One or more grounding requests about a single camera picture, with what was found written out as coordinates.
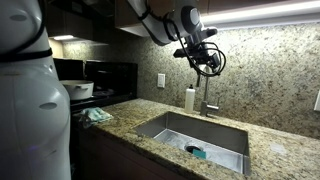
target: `electrical outlet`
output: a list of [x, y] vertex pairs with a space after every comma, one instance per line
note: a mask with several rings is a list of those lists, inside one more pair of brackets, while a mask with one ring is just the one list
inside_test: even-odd
[[317, 97], [317, 100], [316, 100], [316, 104], [314, 105], [314, 110], [315, 111], [320, 111], [320, 91], [318, 93], [318, 97]]
[[164, 88], [166, 82], [166, 75], [165, 74], [158, 74], [158, 87]]

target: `granite backsplash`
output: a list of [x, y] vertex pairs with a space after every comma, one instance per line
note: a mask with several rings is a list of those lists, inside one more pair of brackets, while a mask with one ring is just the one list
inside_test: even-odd
[[[320, 89], [320, 23], [226, 30], [208, 41], [226, 54], [221, 76], [210, 78], [209, 102], [216, 115], [320, 139], [320, 113], [313, 111]], [[64, 44], [64, 57], [135, 62], [139, 65], [138, 97], [184, 106], [185, 89], [196, 83], [186, 59], [175, 59], [179, 43], [164, 47], [151, 38], [108, 46]], [[166, 86], [157, 88], [157, 74]], [[196, 88], [200, 110], [204, 79]]]

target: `oven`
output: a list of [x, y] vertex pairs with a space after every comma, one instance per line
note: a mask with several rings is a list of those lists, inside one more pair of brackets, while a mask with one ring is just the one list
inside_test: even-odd
[[59, 80], [89, 80], [94, 82], [92, 97], [70, 101], [70, 163], [72, 179], [80, 179], [79, 118], [73, 117], [85, 108], [104, 107], [137, 98], [138, 65], [124, 62], [56, 59]]

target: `granite countertop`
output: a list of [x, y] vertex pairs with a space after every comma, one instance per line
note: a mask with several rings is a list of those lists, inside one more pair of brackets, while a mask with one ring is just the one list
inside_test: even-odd
[[[320, 141], [227, 118], [207, 118], [198, 112], [136, 99], [102, 108], [114, 116], [90, 129], [188, 179], [320, 179]], [[251, 175], [234, 172], [192, 154], [138, 135], [134, 130], [168, 111], [248, 132]]]

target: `sink basin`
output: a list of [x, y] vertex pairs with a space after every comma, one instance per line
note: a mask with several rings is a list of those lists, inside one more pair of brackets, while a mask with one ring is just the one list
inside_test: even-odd
[[205, 154], [205, 159], [208, 161], [250, 175], [249, 143], [246, 131], [173, 112], [167, 112], [135, 129], [140, 134], [181, 150], [193, 154], [200, 151], [200, 154]]

